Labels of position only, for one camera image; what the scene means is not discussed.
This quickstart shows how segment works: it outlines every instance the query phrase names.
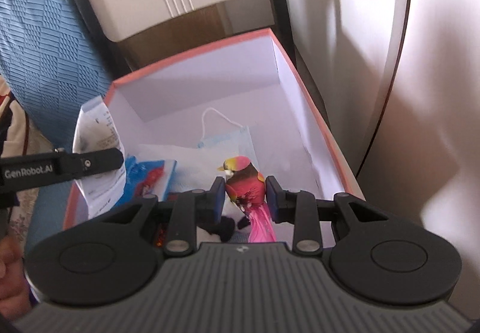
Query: bird head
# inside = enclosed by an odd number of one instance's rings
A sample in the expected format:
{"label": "bird head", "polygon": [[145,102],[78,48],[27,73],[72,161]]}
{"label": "bird head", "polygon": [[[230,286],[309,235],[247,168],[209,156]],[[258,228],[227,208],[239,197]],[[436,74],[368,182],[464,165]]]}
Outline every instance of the bird head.
{"label": "bird head", "polygon": [[235,172],[245,169],[251,163],[250,159],[245,156],[237,156],[226,159],[223,165],[218,168],[219,171],[225,171],[227,176],[233,176]]}

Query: blue face mask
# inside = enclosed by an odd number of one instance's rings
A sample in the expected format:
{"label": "blue face mask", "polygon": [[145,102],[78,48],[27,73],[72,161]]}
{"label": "blue face mask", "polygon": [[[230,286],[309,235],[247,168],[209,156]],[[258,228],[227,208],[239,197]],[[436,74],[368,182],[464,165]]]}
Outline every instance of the blue face mask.
{"label": "blue face mask", "polygon": [[[205,114],[208,111],[215,111],[218,115],[220,115],[222,118],[224,118],[231,124],[239,126],[240,129],[230,133],[218,134],[212,137],[205,137]],[[203,135],[202,139],[198,143],[199,148],[217,148],[223,152],[237,153],[236,156],[245,156],[250,158],[253,166],[255,166],[257,170],[260,170],[260,168],[258,167],[258,161],[257,156],[255,155],[254,146],[251,142],[250,130],[248,126],[242,126],[236,122],[233,122],[216,109],[208,108],[202,115],[202,127]]]}

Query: white wall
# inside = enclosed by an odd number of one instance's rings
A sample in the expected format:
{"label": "white wall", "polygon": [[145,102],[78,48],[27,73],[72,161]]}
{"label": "white wall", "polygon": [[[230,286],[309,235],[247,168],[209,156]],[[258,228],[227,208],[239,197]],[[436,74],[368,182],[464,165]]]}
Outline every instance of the white wall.
{"label": "white wall", "polygon": [[393,66],[386,66],[395,0],[288,0],[295,44],[355,172],[370,142]]}
{"label": "white wall", "polygon": [[412,0],[392,97],[359,175],[370,203],[460,251],[452,303],[480,317],[480,0]]}

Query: patterned blanket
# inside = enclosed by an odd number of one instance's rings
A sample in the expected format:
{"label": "patterned blanket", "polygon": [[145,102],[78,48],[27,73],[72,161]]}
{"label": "patterned blanket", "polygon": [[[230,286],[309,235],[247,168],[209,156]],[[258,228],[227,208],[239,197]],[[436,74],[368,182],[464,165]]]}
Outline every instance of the patterned blanket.
{"label": "patterned blanket", "polygon": [[[8,84],[0,76],[0,157],[25,156],[52,150],[51,143],[43,137],[22,109]],[[19,205],[10,211],[10,228],[25,246],[38,188],[17,193]]]}

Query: mask ear loop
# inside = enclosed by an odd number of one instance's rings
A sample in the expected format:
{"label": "mask ear loop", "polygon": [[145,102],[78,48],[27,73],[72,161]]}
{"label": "mask ear loop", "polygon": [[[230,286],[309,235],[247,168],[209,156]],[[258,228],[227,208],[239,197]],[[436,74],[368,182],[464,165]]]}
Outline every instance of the mask ear loop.
{"label": "mask ear loop", "polygon": [[230,122],[232,125],[235,125],[235,126],[238,126],[239,128],[242,128],[243,126],[240,125],[239,123],[237,122],[234,122],[230,119],[228,119],[225,115],[223,115],[220,111],[218,111],[217,109],[214,109],[213,107],[208,107],[207,109],[205,109],[205,111],[203,112],[202,114],[202,137],[200,139],[200,141],[202,141],[204,138],[205,138],[205,115],[207,114],[208,111],[215,111],[219,116],[221,116],[222,118],[224,118],[224,120],[226,120],[227,122]]}

